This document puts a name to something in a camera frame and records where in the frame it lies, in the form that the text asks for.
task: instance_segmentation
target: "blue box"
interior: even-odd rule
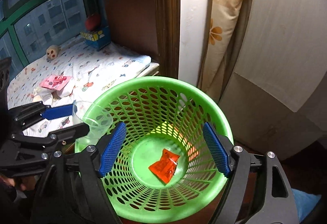
[[[101,27],[92,32],[81,32],[81,36],[85,38],[85,43],[89,46],[101,50],[111,42],[109,27]]]

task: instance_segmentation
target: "floor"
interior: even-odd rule
[[[235,142],[244,147],[249,153],[260,154],[250,148]],[[327,150],[318,142],[313,143],[306,149],[281,162],[292,188],[305,191],[310,194],[327,195]],[[243,199],[239,219],[246,214],[252,201],[256,175],[249,174],[246,192]],[[208,223],[218,202],[220,193],[209,205],[196,214],[171,224]],[[121,219],[123,224],[138,224],[138,222]]]

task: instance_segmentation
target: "orange flower pattern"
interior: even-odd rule
[[[215,44],[215,40],[221,41],[222,37],[218,34],[221,34],[223,30],[221,27],[213,27],[214,25],[214,20],[211,18],[210,21],[210,32],[209,32],[209,41],[211,45]]]

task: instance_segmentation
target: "person's hand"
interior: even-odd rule
[[[16,187],[18,190],[21,191],[34,190],[36,184],[36,179],[34,178],[34,176],[26,176],[21,177],[19,179],[12,179],[0,174],[0,179],[8,186]]]

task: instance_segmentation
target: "pink snack bag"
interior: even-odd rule
[[[42,80],[42,82],[40,83],[40,87],[59,91],[63,89],[63,87],[69,82],[71,78],[71,76],[50,75]]]

